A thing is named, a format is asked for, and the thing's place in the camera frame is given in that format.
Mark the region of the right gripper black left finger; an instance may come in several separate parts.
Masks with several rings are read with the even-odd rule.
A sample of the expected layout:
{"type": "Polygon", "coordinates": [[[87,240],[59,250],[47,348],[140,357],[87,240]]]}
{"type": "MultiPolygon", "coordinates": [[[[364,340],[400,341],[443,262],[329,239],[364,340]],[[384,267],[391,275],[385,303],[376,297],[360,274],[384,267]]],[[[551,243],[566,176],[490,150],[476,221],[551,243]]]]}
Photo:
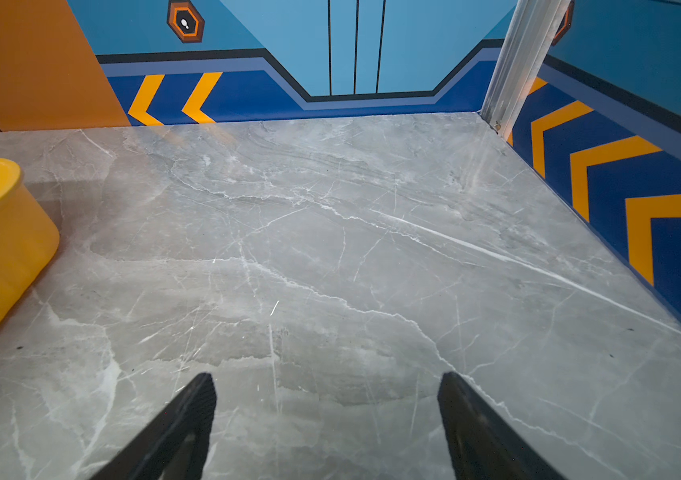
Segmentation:
{"type": "Polygon", "coordinates": [[[96,479],[200,479],[210,451],[216,387],[200,373],[108,464],[96,479]]]}

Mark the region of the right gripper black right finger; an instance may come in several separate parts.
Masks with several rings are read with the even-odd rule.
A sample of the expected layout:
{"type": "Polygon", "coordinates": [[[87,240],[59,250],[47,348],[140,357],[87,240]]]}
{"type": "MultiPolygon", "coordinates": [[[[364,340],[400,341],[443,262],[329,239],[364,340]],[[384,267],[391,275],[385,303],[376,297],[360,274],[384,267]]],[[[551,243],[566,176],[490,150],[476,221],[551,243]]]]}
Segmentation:
{"type": "Polygon", "coordinates": [[[457,372],[442,376],[438,402],[456,478],[564,479],[457,372]]]}

